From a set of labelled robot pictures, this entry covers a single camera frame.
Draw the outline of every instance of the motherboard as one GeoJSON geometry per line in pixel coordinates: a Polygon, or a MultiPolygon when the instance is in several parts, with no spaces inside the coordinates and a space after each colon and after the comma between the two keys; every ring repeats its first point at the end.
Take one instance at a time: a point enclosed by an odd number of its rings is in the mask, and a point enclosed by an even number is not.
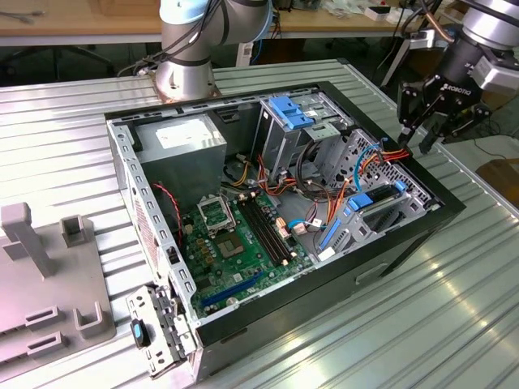
{"type": "MultiPolygon", "coordinates": [[[[196,283],[191,302],[199,317],[233,305],[312,265],[295,238],[279,234],[277,211],[265,194],[224,203],[235,227],[221,230],[214,237],[206,226],[205,210],[196,209],[182,217],[185,228],[192,226],[187,228],[190,233],[185,258],[196,283]]],[[[220,212],[222,216],[213,205],[211,219],[223,221],[225,208],[220,212]]]]}

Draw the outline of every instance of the green circuit board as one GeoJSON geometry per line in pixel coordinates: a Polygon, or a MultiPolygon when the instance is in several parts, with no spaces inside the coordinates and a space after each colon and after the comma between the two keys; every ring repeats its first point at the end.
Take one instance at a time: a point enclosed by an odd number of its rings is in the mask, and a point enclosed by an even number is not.
{"type": "MultiPolygon", "coordinates": [[[[269,222],[277,217],[266,196],[259,196],[256,202],[269,217],[269,222]]],[[[186,235],[187,251],[184,259],[196,283],[197,291],[191,303],[199,317],[206,317],[312,265],[302,246],[290,239],[290,242],[283,242],[289,252],[296,256],[286,266],[275,266],[238,210],[236,202],[229,202],[229,208],[236,221],[236,229],[230,233],[219,233],[214,239],[208,235],[198,209],[182,217],[184,223],[191,222],[193,226],[192,233],[186,235]],[[208,298],[248,280],[252,286],[207,305],[208,298]]],[[[272,226],[276,229],[275,222],[272,222],[272,226]]]]}

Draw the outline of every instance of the aluminum table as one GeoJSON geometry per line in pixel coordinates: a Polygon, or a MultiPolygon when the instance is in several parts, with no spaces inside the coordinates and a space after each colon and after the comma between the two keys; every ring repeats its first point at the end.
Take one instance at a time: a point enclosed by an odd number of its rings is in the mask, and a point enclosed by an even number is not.
{"type": "MultiPolygon", "coordinates": [[[[224,94],[328,80],[391,136],[395,105],[352,66],[300,62],[215,71],[224,94]]],[[[81,213],[95,225],[117,324],[110,341],[2,388],[171,388],[151,381],[125,296],[152,280],[118,193],[103,113],[159,104],[147,78],[4,88],[0,203],[25,201],[34,225],[81,213]]],[[[421,136],[411,146],[418,155],[421,136]]],[[[388,277],[200,387],[510,387],[519,382],[517,210],[441,146],[418,161],[467,206],[388,277]]]]}

